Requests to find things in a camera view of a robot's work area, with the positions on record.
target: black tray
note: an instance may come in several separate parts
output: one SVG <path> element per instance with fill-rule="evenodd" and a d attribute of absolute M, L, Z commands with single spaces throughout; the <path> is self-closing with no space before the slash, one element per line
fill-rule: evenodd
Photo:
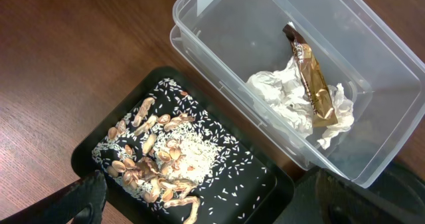
<path fill-rule="evenodd" d="M 97 143 L 102 140 L 108 133 L 108 129 L 115 126 L 116 122 L 122 119 L 130 110 L 133 110 L 141 100 L 154 89 L 155 85 L 163 78 L 172 78 L 179 83 L 184 89 L 203 107 L 216 121 L 220 122 L 224 128 L 228 130 L 234 137 L 240 141 L 239 147 L 241 152 L 249 150 L 254 155 L 252 165 L 257 165 L 267 170 L 263 173 L 260 180 L 255 180 L 258 173 L 246 173 L 234 178 L 239 178 L 244 182 L 247 191 L 243 197 L 237 197 L 244 200 L 254 200 L 260 195 L 262 198 L 257 201 L 255 208 L 254 202 L 239 203 L 237 207 L 226 207 L 223 201 L 216 198 L 222 194 L 225 187 L 228 192 L 232 192 L 234 184 L 231 179 L 219 181 L 220 185 L 213 185 L 205 191 L 196 189 L 191 195 L 208 200 L 209 206 L 201 206 L 197 223 L 214 223 L 214 215 L 220 215 L 220 219 L 225 223 L 273 223 L 279 214 L 284 210 L 286 205 L 291 201 L 294 194 L 294 183 L 280 168 L 278 168 L 272 160 L 265 156 L 258 147 L 250 142 L 249 137 L 243 134 L 231 121 L 223 116 L 220 111 L 209 102 L 202 92 L 194 88 L 191 83 L 183 77 L 178 71 L 171 67 L 162 67 L 153 70 L 146 78 L 99 124 L 99 126 L 74 150 L 71 159 L 71 165 L 77 175 L 83 177 L 99 169 L 92 159 L 92 150 Z M 108 201 L 118 211 L 123 213 L 130 221 L 134 223 L 181 223 L 182 215 L 188 216 L 189 207 L 182 207 L 182 213 L 177 218 L 176 215 L 162 215 L 160 213 L 152 213 L 151 208 L 147 208 L 146 204 L 131 197 L 119 186 L 112 178 L 106 175 L 108 184 Z M 208 207 L 214 207 L 214 215 L 209 215 Z M 239 219 L 241 213 L 247 213 L 243 219 Z"/>

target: plastic container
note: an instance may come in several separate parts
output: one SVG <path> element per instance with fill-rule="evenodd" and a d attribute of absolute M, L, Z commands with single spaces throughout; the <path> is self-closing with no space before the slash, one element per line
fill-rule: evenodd
<path fill-rule="evenodd" d="M 303 169 L 314 164 L 368 187 L 401 149 L 425 108 L 425 66 L 362 0 L 177 0 L 174 47 Z M 351 131 L 323 150 L 303 139 L 245 82 L 282 70 L 288 21 L 312 47 L 328 84 L 354 102 Z"/>

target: crumpled tissue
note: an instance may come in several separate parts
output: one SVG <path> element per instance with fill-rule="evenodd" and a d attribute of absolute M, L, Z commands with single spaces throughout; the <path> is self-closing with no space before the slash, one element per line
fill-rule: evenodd
<path fill-rule="evenodd" d="M 306 138 L 313 133 L 313 108 L 308 101 L 294 57 L 282 71 L 260 71 L 253 74 L 247 87 L 262 98 L 293 129 Z M 342 84 L 328 85 L 338 124 L 330 125 L 318 142 L 323 149 L 330 146 L 331 139 L 340 132 L 350 130 L 354 122 L 353 102 L 345 97 Z"/>

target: candy wrapper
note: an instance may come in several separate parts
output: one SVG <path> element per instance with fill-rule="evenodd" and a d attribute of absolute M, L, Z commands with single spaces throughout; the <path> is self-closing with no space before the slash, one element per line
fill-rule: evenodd
<path fill-rule="evenodd" d="M 337 124 L 338 120 L 332 106 L 329 89 L 311 47 L 291 25 L 286 25 L 284 32 L 291 42 L 301 81 L 313 108 L 313 127 Z"/>

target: brown wooden surface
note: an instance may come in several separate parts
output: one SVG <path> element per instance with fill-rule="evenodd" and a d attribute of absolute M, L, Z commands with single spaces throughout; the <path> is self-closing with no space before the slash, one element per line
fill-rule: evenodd
<path fill-rule="evenodd" d="M 0 0 L 0 219 L 78 179 L 73 149 L 158 66 L 243 118 L 169 42 L 176 0 Z M 365 0 L 425 60 L 425 0 Z M 302 172 L 248 122 L 291 176 Z M 398 158 L 425 178 L 425 122 Z M 107 204 L 105 223 L 129 221 Z"/>

